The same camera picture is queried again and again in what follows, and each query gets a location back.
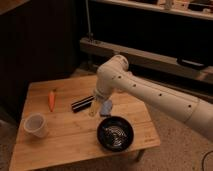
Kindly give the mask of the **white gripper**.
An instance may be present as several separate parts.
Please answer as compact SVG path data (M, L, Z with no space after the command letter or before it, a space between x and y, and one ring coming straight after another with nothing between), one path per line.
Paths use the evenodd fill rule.
M94 89L94 96L99 100L106 100L109 98L109 92L105 89ZM94 117L99 111L101 103L98 100L93 100L89 109L89 115Z

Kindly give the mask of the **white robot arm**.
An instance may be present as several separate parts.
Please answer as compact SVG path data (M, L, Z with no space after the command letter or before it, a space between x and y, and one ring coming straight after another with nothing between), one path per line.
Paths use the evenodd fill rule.
M213 142L213 104L138 78L128 72L126 57L115 55L97 69L95 101L103 104L114 89L124 91L184 123Z

